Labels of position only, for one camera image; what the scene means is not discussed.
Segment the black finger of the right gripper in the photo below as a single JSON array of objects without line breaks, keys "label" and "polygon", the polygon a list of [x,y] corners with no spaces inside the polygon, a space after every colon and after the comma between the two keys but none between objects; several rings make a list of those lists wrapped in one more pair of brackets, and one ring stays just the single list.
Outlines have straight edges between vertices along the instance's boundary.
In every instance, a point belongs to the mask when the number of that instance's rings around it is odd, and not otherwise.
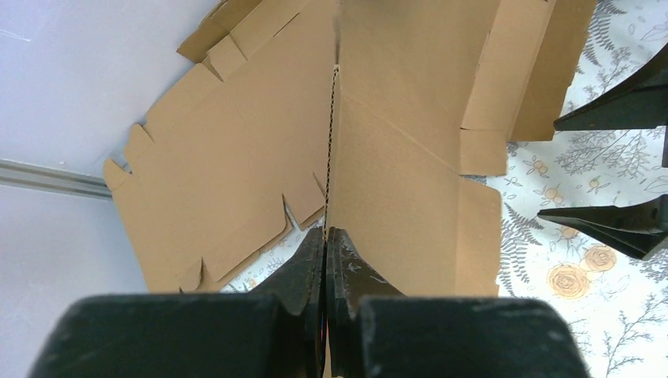
[{"label": "black finger of the right gripper", "polygon": [[667,47],[617,86],[554,121],[556,131],[652,129],[667,124]]},{"label": "black finger of the right gripper", "polygon": [[665,195],[625,207],[542,209],[537,216],[573,228],[636,260],[649,260],[667,252]]}]

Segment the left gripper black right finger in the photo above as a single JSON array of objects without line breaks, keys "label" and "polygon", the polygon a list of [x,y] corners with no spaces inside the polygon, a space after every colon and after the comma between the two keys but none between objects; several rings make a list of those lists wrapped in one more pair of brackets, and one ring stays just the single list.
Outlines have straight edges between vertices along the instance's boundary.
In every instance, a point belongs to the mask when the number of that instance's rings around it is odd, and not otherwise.
[{"label": "left gripper black right finger", "polygon": [[326,257],[333,376],[587,376],[566,322],[546,302],[404,295],[339,228],[328,233]]}]

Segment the cardboard box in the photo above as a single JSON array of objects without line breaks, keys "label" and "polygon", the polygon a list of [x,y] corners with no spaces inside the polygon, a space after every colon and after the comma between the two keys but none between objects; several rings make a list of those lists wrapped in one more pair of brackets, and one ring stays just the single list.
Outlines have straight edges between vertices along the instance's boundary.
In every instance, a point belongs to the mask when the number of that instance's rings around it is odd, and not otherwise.
[{"label": "cardboard box", "polygon": [[509,142],[548,141],[593,1],[344,1],[329,225],[407,295],[497,296]]}]

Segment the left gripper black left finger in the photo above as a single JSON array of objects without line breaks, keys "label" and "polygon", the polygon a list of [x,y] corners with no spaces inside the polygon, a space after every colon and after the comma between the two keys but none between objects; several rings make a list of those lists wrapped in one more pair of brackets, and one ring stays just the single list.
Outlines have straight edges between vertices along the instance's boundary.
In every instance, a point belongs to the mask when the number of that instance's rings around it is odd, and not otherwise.
[{"label": "left gripper black left finger", "polygon": [[247,293],[99,295],[74,302],[32,377],[320,377],[324,232]]}]

